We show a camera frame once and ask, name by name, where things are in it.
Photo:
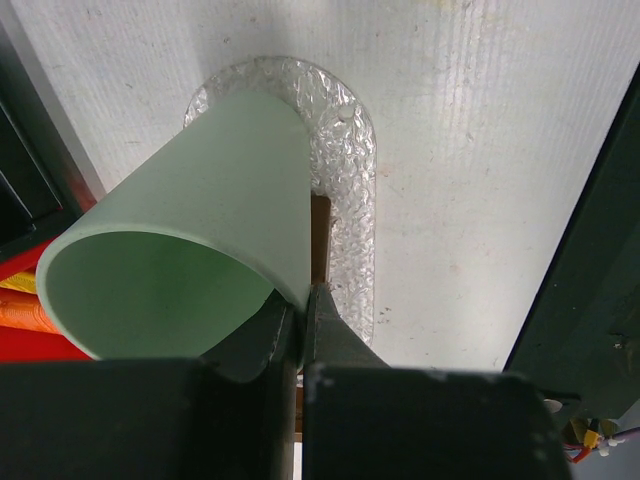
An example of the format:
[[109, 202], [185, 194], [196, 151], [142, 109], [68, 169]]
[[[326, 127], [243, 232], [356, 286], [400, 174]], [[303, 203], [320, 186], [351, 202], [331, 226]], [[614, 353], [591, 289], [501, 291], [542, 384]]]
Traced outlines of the mint green cup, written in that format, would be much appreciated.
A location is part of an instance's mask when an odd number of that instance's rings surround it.
[[39, 300], [95, 360], [195, 358], [311, 285], [310, 139], [277, 97], [215, 102], [42, 254]]

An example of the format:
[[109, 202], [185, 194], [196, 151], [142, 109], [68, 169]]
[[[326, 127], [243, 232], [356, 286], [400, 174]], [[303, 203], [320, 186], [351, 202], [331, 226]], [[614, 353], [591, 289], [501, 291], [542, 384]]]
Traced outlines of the black plastic bin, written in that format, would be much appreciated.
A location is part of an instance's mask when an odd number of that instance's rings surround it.
[[105, 195], [9, 1], [1, 3], [1, 261], [62, 233]]

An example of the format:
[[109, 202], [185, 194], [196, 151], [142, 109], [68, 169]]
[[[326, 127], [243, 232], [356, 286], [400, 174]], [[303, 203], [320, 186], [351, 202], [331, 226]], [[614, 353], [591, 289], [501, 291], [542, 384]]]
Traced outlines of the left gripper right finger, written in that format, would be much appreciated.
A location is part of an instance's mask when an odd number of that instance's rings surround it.
[[512, 375], [393, 368], [315, 285], [307, 313], [306, 479], [567, 479], [541, 395]]

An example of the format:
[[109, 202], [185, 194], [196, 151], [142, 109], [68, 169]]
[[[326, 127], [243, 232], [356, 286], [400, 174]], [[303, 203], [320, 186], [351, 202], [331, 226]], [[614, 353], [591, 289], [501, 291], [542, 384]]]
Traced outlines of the yellow toothpaste tube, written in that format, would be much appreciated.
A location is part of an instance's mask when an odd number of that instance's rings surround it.
[[35, 274], [30, 271], [19, 272], [2, 280], [0, 287], [31, 295], [37, 294]]

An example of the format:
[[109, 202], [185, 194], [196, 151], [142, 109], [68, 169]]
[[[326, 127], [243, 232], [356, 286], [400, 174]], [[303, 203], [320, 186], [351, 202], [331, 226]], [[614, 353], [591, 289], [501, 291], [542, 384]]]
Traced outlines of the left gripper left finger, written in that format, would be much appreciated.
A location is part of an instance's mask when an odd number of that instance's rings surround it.
[[291, 473], [295, 312], [272, 294], [191, 359], [5, 364], [5, 479], [269, 479]]

